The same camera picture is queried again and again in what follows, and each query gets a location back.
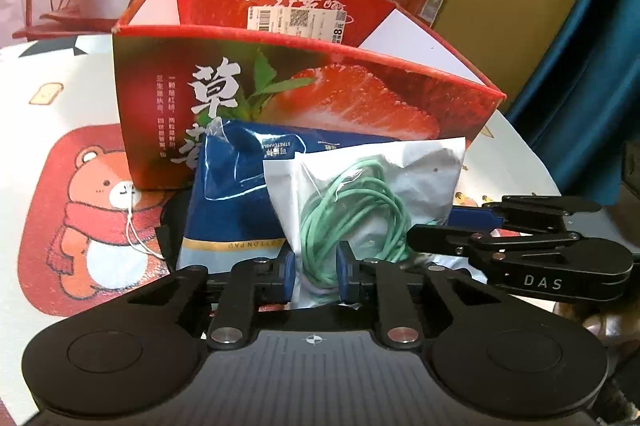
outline teal curtain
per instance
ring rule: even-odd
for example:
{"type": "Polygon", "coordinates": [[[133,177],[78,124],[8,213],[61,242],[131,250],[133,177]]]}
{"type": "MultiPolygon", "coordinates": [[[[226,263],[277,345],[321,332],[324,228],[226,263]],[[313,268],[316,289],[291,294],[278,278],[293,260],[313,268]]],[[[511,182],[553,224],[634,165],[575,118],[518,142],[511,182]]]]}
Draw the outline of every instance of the teal curtain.
{"type": "Polygon", "coordinates": [[[640,0],[577,0],[506,116],[562,194],[614,203],[640,139],[640,0]]]}

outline red strawberry box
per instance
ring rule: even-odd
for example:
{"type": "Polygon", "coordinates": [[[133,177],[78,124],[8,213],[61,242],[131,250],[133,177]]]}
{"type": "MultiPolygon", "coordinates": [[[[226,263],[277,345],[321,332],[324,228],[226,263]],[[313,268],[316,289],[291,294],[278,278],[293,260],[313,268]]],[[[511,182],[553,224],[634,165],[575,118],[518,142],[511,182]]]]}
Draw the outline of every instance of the red strawberry box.
{"type": "Polygon", "coordinates": [[[135,0],[113,32],[122,136],[140,189],[188,185],[216,116],[471,142],[504,99],[389,0],[135,0]],[[312,30],[309,16],[328,20],[329,38],[342,42],[268,31],[263,13],[277,11],[290,11],[296,30],[312,30]]]}

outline coiled green cord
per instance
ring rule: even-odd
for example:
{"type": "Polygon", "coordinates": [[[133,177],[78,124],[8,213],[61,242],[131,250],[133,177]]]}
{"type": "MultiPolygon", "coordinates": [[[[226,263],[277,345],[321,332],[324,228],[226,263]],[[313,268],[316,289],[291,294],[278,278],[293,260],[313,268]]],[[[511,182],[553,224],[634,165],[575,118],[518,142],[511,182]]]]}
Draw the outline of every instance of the coiled green cord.
{"type": "Polygon", "coordinates": [[[337,287],[335,261],[330,260],[335,257],[335,246],[374,211],[386,213],[388,226],[382,250],[372,257],[390,262],[404,259],[405,235],[411,218],[402,200],[386,185],[383,167],[377,160],[355,163],[324,193],[316,194],[306,203],[300,229],[302,265],[313,285],[325,289],[337,287]]]}

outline gray ridged panel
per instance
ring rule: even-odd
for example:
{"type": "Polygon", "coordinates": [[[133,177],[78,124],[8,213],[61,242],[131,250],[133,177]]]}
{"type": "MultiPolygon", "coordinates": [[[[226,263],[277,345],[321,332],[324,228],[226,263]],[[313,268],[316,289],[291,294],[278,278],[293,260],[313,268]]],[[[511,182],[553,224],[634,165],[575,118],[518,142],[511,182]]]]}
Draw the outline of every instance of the gray ridged panel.
{"type": "MultiPolygon", "coordinates": [[[[262,331],[241,350],[212,354],[179,395],[100,426],[508,426],[445,393],[409,352],[387,350],[368,332],[262,331]]],[[[45,412],[30,426],[89,421],[45,412]]],[[[536,426],[594,426],[585,413],[536,426]]]]}

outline bear's white belly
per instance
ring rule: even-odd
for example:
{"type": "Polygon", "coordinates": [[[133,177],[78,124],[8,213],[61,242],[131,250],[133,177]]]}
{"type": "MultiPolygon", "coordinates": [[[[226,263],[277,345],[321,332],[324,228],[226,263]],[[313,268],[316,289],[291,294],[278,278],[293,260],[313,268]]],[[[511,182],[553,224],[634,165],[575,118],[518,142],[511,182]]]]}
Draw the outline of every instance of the bear's white belly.
{"type": "Polygon", "coordinates": [[[91,240],[86,252],[86,268],[97,284],[108,289],[124,289],[140,281],[148,256],[130,245],[107,245],[91,240]]]}

